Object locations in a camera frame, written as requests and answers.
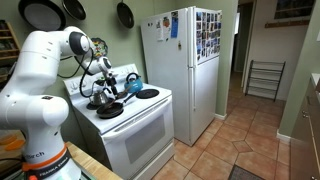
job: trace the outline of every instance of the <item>white refrigerator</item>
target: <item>white refrigerator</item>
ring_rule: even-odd
[[[174,136],[190,146],[215,117],[221,19],[189,7],[141,22],[148,83],[172,90]]]

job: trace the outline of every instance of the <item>black frying pan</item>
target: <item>black frying pan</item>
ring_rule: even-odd
[[[86,11],[78,0],[62,0],[63,8],[76,20],[86,19]]]
[[[133,14],[130,8],[123,3],[123,1],[117,5],[117,12],[121,23],[127,28],[132,28],[134,25]]]
[[[50,0],[20,0],[18,8],[22,18],[36,29],[56,31],[66,25],[62,10]]]
[[[135,96],[137,92],[132,93],[129,97],[123,100],[122,103],[114,102],[106,103],[105,105],[100,106],[97,109],[97,114],[101,119],[110,119],[118,116],[123,112],[123,104],[126,103],[129,99]]]

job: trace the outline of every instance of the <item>rug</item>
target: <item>rug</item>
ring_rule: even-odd
[[[234,165],[228,180],[263,180],[263,178],[252,174],[251,172]]]

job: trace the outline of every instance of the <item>metal rack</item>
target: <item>metal rack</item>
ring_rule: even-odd
[[[250,62],[245,95],[276,100],[286,62]]]

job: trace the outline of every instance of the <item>stove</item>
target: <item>stove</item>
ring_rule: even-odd
[[[137,73],[134,64],[112,68],[118,92],[125,90],[126,77]],[[88,95],[102,73],[86,76],[82,91]],[[89,152],[93,158],[123,179],[151,179],[173,156],[173,117],[171,90],[143,83],[135,96],[123,103],[123,112],[110,119],[102,119],[97,110],[87,108],[89,98],[81,96],[81,77],[64,80],[75,115]]]

